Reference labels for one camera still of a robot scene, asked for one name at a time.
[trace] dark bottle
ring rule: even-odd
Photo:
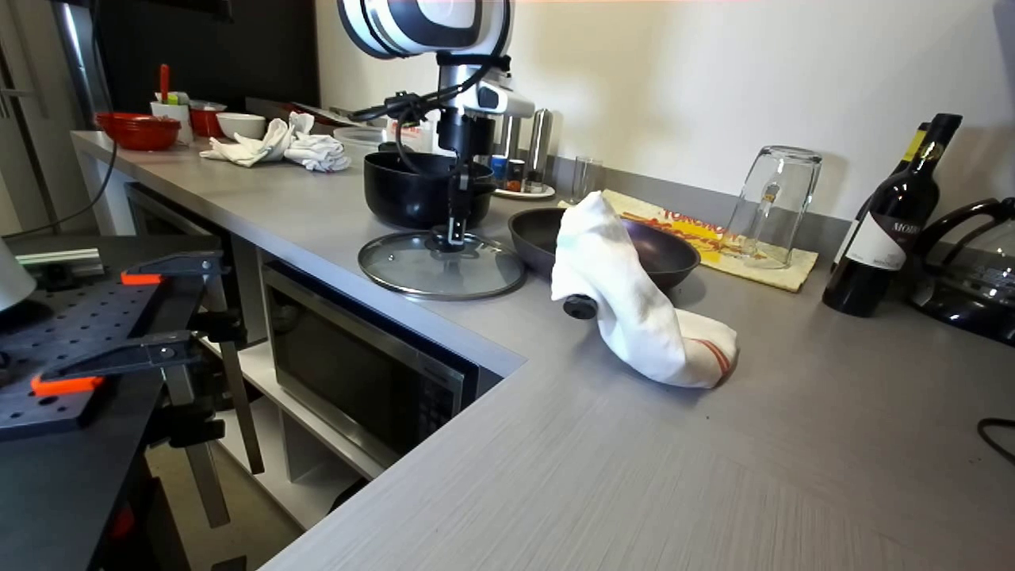
[[[901,153],[901,159],[898,159],[898,166],[891,167],[887,178],[910,170],[910,166],[916,163],[916,155],[920,155],[920,150],[924,150],[926,127],[928,127],[928,124],[924,119],[924,124],[912,130],[907,150]],[[830,270],[844,261],[844,255],[847,255],[847,248],[851,248],[851,242],[852,242],[852,233],[856,233],[856,228],[858,228],[858,222],[861,222],[861,215],[867,215],[867,205],[870,205],[870,200],[861,200],[861,205],[856,209],[856,215],[852,215],[852,222],[851,222],[840,248],[837,248],[834,258],[830,258]]]
[[[879,306],[891,275],[907,264],[907,248],[940,205],[940,184],[932,182],[932,170],[958,124],[958,115],[934,115],[926,127],[916,163],[880,182],[867,200],[867,211],[824,286],[821,302],[827,306],[861,316]]]

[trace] black bottle cap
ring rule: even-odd
[[[928,119],[926,141],[949,145],[958,127],[960,127],[960,115],[934,115]]]

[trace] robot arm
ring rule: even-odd
[[[503,84],[509,0],[340,0],[340,17],[372,58],[437,53],[437,93],[417,106],[486,117],[535,110]]]
[[[437,145],[455,155],[445,245],[464,248],[477,159],[491,153],[491,117],[532,115],[500,78],[506,72],[509,0],[340,0],[349,38],[372,58],[437,53],[437,93],[381,106],[396,119],[440,109]]]
[[[372,58],[500,58],[509,0],[340,0],[349,38]]]

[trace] cup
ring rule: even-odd
[[[151,100],[151,115],[156,115],[156,117],[171,117],[171,119],[177,119],[177,124],[181,124],[177,141],[183,141],[183,145],[193,141],[189,109],[186,109],[186,106]]]
[[[219,115],[226,110],[226,106],[189,100],[186,109],[193,137],[221,137]]]
[[[821,155],[800,145],[763,145],[724,226],[724,255],[753,266],[794,264],[800,222],[810,211],[821,175]]]

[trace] wooden cutting board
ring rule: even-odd
[[[686,237],[698,251],[701,266],[710,266],[718,273],[729,273],[729,275],[739,275],[739,279],[753,279],[753,282],[763,282],[763,286],[775,286],[775,287],[800,291],[806,275],[817,264],[815,251],[794,251],[791,266],[778,266],[778,270],[755,266],[749,261],[724,255],[724,248],[718,245],[718,230],[720,230],[718,226],[707,226],[701,219],[682,215],[676,209],[664,209],[655,204],[633,200],[633,198],[617,194],[617,190],[602,190],[602,198],[617,215],[638,219],[638,222],[647,222],[647,226],[653,226],[659,230]]]

